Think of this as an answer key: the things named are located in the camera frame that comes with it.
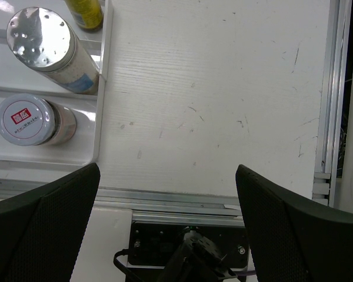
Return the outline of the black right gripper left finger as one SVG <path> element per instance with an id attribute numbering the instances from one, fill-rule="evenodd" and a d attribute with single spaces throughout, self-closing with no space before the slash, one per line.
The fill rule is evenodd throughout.
<path id="1" fill-rule="evenodd" d="M 98 191 L 99 167 L 0 201 L 0 281 L 69 281 Z"/>

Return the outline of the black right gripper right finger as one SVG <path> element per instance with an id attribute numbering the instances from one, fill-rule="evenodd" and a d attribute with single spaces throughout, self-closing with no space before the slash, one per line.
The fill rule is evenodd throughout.
<path id="1" fill-rule="evenodd" d="M 353 281 L 353 214 L 239 165 L 236 185 L 258 281 Z"/>

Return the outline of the white cap spice jar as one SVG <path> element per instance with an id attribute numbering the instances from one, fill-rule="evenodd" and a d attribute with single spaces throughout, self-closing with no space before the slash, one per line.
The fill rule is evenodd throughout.
<path id="1" fill-rule="evenodd" d="M 72 110 L 36 95 L 12 95 L 0 104 L 0 134 L 14 145 L 59 145 L 76 126 Z"/>

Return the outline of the blue label shaker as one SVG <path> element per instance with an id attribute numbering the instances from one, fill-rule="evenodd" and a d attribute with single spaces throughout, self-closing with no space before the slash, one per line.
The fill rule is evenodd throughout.
<path id="1" fill-rule="evenodd" d="M 35 6 L 18 11 L 8 22 L 6 40 L 27 68 L 70 92 L 97 93 L 97 64 L 56 12 Z"/>

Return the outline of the yellow bottle tan cap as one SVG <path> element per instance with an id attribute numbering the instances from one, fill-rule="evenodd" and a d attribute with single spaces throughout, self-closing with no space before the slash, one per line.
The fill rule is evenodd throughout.
<path id="1" fill-rule="evenodd" d="M 65 3 L 81 29 L 94 32 L 103 27 L 104 13 L 98 0 L 65 0 Z"/>

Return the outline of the white tiered plastic tray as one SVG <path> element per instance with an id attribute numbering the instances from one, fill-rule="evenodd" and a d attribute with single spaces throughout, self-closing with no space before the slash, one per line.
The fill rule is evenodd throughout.
<path id="1" fill-rule="evenodd" d="M 100 4 L 104 12 L 103 28 L 88 33 L 78 28 L 64 1 L 0 1 L 0 103 L 17 93 L 31 93 L 66 106 L 77 120 L 74 136 L 61 145 L 22 147 L 7 142 L 0 135 L 0 161 L 83 166 L 97 159 L 114 17 L 111 1 Z M 16 12 L 29 6 L 51 9 L 71 25 L 99 69 L 96 95 L 69 92 L 14 57 L 6 42 L 6 27 Z"/>

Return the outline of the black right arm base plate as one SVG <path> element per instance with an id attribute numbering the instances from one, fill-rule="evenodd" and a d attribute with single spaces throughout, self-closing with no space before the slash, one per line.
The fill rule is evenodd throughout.
<path id="1" fill-rule="evenodd" d="M 135 220 L 113 258 L 126 281 L 247 281 L 256 275 L 248 263 L 243 222 L 223 217 Z"/>

